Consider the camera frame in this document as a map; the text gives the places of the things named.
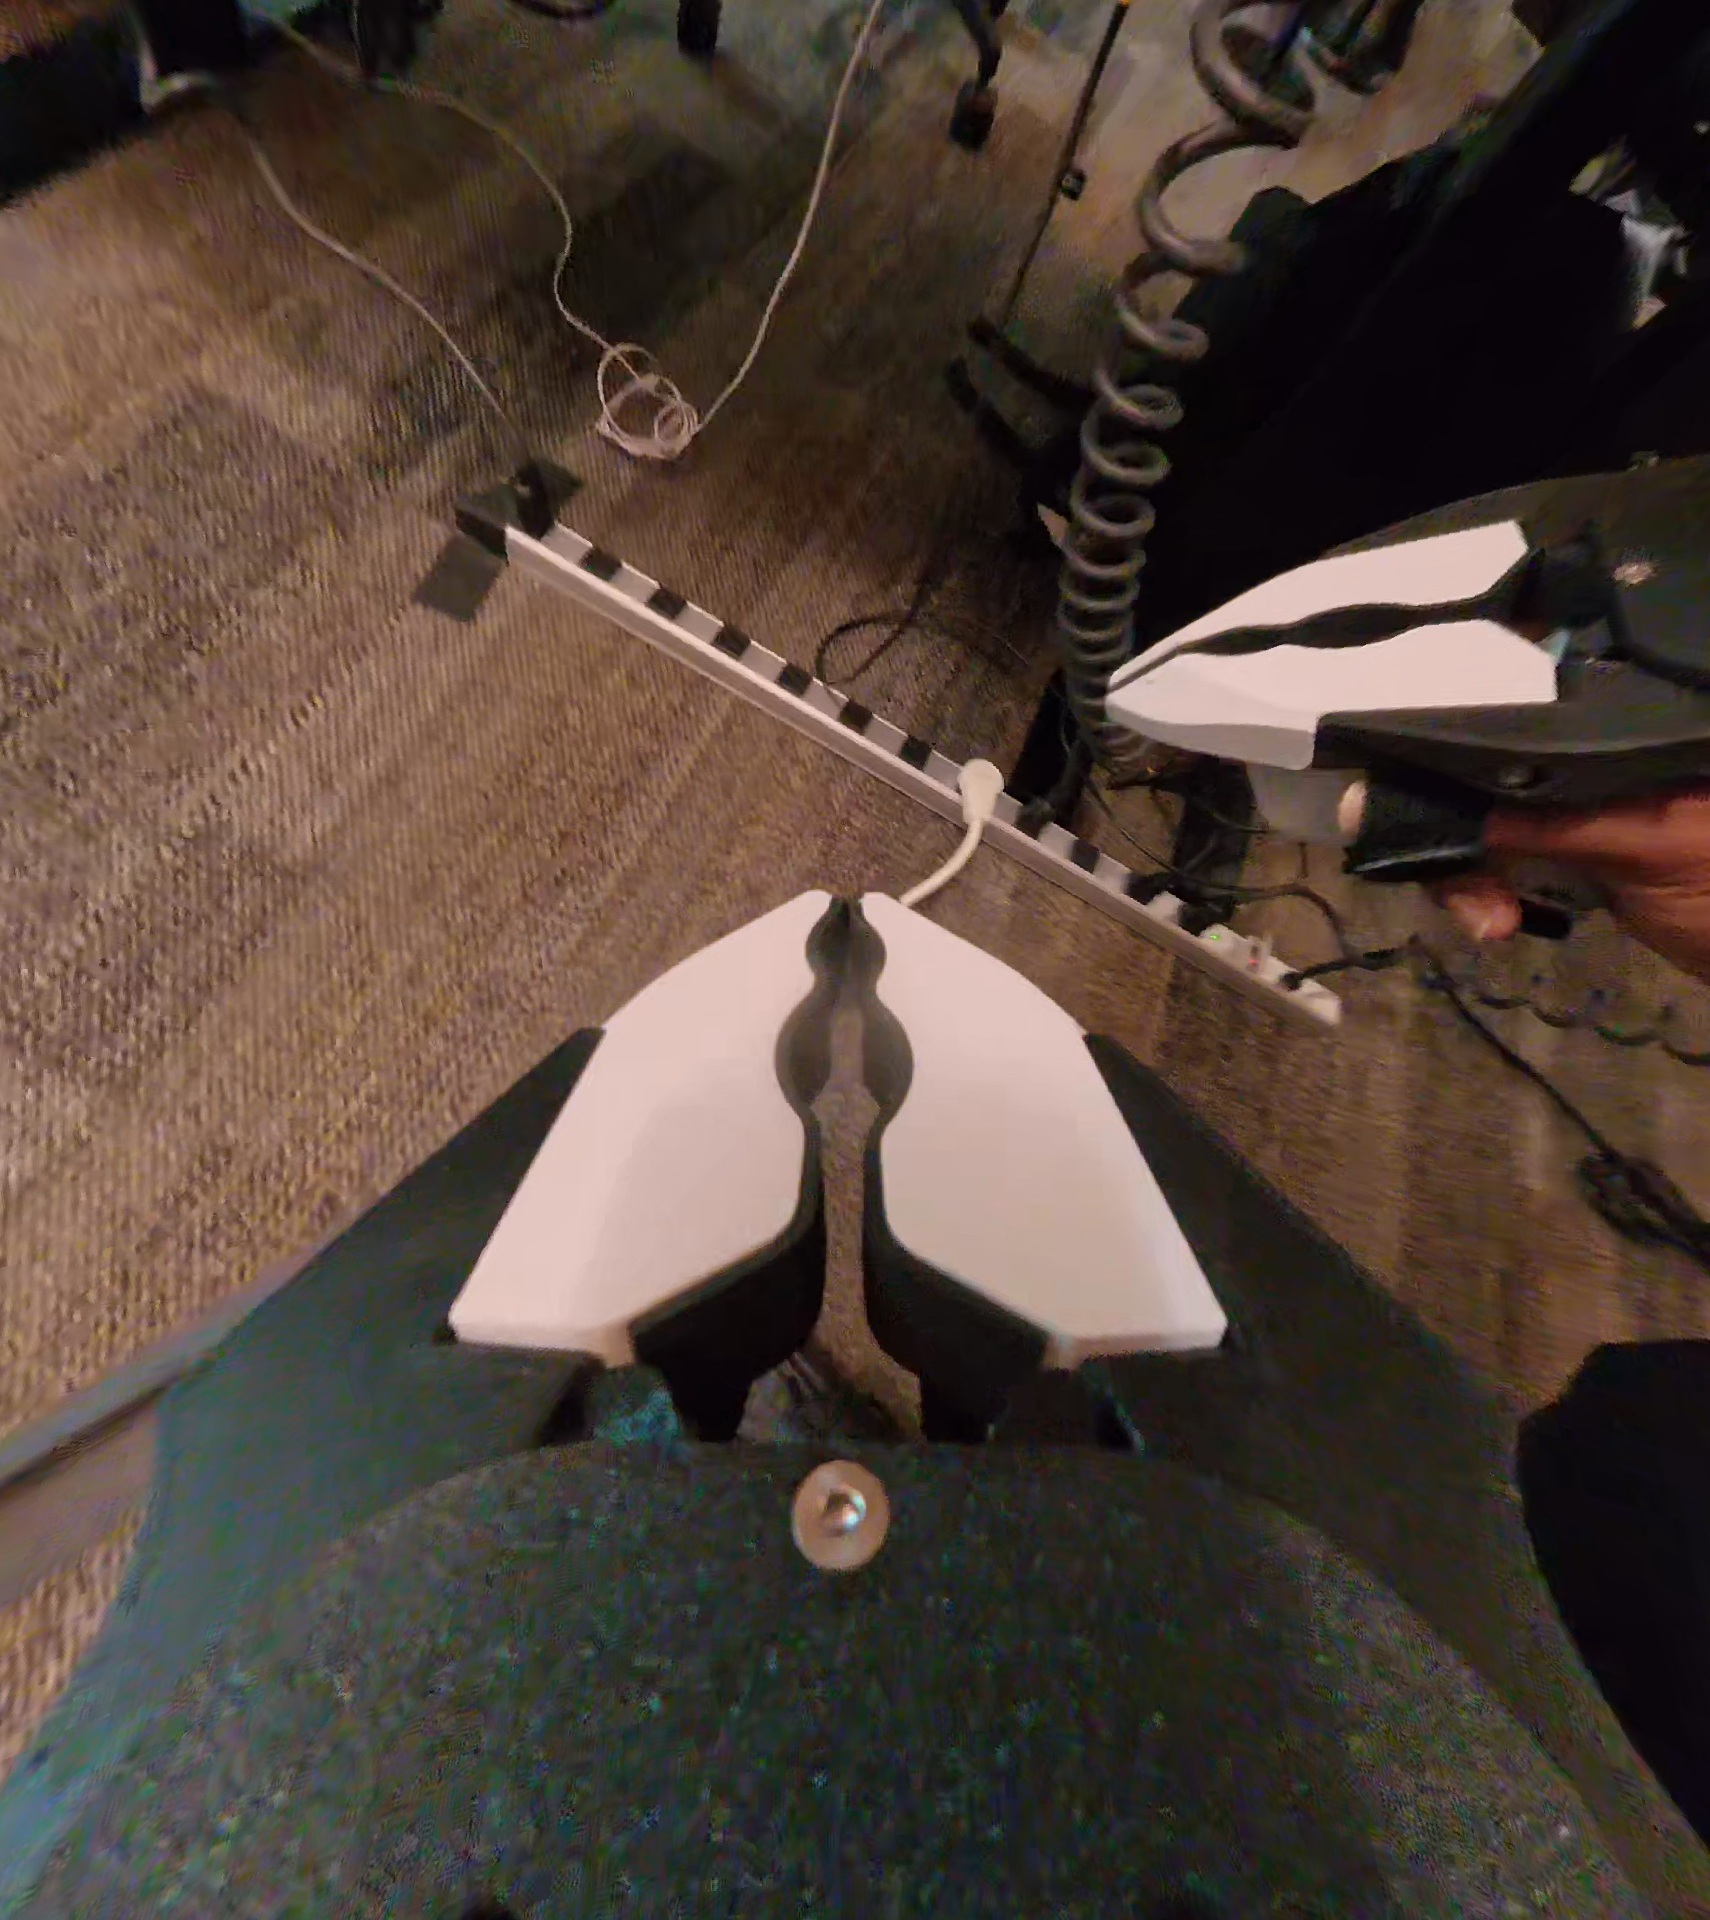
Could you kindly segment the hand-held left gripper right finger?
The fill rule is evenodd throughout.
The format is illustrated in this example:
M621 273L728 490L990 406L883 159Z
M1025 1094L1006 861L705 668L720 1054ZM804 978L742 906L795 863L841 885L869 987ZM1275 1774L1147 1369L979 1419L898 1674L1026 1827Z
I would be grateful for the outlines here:
M1229 1317L1109 1090L1091 1034L1028 976L870 892L870 1040L893 1241L1010 1312L1047 1359L1203 1355Z

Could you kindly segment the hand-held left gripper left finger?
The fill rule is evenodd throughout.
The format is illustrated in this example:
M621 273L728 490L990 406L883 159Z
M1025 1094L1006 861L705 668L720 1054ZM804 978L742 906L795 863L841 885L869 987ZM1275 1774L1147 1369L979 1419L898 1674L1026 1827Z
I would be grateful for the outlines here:
M830 906L804 892L742 924L600 1026L458 1290L458 1342L634 1353L650 1312L795 1224L810 1133L779 1053Z

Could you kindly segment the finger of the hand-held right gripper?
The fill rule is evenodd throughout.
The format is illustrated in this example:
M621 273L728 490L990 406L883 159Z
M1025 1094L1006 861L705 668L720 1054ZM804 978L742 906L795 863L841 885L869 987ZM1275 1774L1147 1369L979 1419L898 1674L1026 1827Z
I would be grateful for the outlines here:
M1520 526L1395 541L1288 568L1196 616L1109 684L1111 704L1178 661L1247 661L1278 648L1342 652L1462 623L1507 623L1538 552Z
M1336 714L1528 708L1557 694L1541 641L1492 616L1418 616L1345 644L1298 629L1182 637L1109 687L1107 717L1157 746L1298 772Z

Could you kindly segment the person's right hand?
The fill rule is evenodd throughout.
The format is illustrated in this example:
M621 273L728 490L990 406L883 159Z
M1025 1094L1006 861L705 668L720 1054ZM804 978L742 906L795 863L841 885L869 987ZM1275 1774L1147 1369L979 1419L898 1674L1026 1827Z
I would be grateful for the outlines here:
M1518 876L1554 867L1595 891L1639 943L1710 987L1710 786L1596 810L1492 815L1483 863L1430 897L1479 943L1523 924Z

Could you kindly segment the silver floor power strip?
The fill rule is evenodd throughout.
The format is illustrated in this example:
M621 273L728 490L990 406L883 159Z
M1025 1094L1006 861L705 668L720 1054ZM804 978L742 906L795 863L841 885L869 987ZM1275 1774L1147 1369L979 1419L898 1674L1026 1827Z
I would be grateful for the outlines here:
M451 621L475 621L499 580L522 572L941 821L965 824L963 760L585 539L557 516L561 480L561 472L534 462L460 498L415 603ZM1185 928L1172 892L1072 829L1028 824L1010 797L993 805L985 847L1304 1030L1333 1032L1345 1020L1340 996L1291 969L1269 940L1222 924Z

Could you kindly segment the black floor box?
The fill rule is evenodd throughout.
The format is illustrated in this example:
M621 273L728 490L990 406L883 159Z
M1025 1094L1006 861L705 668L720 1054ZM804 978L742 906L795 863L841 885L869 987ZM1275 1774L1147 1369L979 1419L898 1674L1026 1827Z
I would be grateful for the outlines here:
M109 5L0 56L0 211L144 133L179 15L179 5Z

